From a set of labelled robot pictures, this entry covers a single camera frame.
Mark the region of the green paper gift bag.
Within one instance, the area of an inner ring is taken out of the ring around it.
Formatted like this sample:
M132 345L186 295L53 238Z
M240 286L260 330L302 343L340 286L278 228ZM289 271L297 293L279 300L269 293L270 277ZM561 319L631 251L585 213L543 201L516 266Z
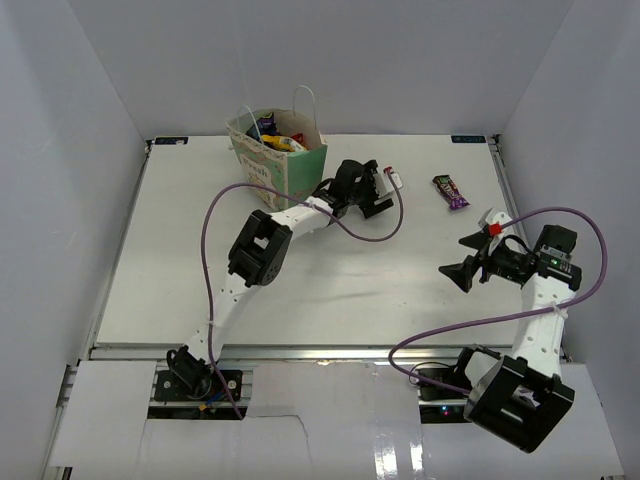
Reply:
M246 135L256 119L269 112L275 114L280 136L304 135L300 143L306 151L277 151ZM245 180L270 209L281 211L306 199L322 180L328 146L314 116L307 117L296 107L253 110L243 105L225 127Z

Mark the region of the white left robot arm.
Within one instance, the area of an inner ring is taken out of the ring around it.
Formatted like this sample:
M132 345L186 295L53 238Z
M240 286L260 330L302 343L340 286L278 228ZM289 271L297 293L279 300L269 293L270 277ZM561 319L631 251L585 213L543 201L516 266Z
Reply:
M166 355L177 387L190 399L201 400L217 393L214 383L220 380L216 369L222 347L248 302L281 272L290 244L331 225L345 229L342 218L352 207L358 208L366 219L382 213L402 201L403 183L392 168L379 171L374 160L362 164L348 159L342 161L334 177L321 181L303 200L272 187L256 185L256 190L293 201L293 205L274 213L258 209L249 215L229 250L224 284L219 291L214 291L206 239L213 209L227 192L249 186L244 182L224 188L207 210L200 237L207 322L186 344Z

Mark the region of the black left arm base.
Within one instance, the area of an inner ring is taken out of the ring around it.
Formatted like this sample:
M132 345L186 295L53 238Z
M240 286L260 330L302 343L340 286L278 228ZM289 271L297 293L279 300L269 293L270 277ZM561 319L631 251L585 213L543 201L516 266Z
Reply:
M242 371L222 370L221 374L227 382L233 400L239 402L243 386ZM192 389L170 370L160 370L157 373L152 399L163 403L192 401L212 406L214 403L227 402L229 397L214 372L197 381L196 387Z

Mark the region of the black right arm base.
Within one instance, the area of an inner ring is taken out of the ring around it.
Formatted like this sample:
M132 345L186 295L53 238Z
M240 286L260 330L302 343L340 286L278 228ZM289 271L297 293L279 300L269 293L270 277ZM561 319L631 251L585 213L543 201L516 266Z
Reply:
M421 363L416 366L415 372L442 383L471 389L469 379L462 372L444 363ZM420 420L423 425L468 423L464 416L466 397L463 394L414 378L410 378L410 383L418 391Z

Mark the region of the blue purple snack bag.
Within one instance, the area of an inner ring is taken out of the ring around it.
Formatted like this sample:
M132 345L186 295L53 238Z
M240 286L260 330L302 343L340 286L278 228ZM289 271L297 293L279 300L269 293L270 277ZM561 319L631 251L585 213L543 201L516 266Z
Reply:
M258 142L262 141L262 137L264 135L280 136L281 133L276 125L275 114L273 112L269 112L268 114L257 118L252 126L246 131L246 135Z

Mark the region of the white foam board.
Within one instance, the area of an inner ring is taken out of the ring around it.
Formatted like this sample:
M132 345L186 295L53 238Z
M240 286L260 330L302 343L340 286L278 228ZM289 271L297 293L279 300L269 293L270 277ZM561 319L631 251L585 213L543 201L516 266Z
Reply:
M386 366L273 363L243 420L148 417L147 362L86 362L50 462L75 479L601 479L623 467L585 367L569 413L526 454L470 423L422 424Z

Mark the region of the yellow snack bar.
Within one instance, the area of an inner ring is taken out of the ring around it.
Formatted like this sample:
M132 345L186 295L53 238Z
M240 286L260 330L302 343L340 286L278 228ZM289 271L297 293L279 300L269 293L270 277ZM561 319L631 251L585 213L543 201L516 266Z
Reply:
M299 141L291 137L280 135L262 135L262 142L277 151L282 152L303 152L307 148Z

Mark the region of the dark purple candy bar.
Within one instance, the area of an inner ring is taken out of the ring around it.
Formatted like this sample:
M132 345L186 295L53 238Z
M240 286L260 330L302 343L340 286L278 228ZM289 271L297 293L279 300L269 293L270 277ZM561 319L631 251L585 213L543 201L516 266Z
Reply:
M461 210L470 205L466 198L460 193L450 175L436 175L432 179L432 183L442 198L447 202L451 211Z

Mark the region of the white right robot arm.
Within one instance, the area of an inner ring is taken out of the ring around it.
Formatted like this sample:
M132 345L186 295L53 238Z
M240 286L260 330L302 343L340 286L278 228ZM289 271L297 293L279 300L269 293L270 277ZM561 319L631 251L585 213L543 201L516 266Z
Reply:
M543 227L534 247L516 251L497 225L460 239L475 250L459 264L440 267L461 290L474 275L497 276L521 288L523 318L509 354L480 345L464 348L451 374L453 390L466 398L464 418L514 445L534 452L573 405L575 392L561 379L560 347L566 319L560 304L580 287L581 269L572 264L576 232Z

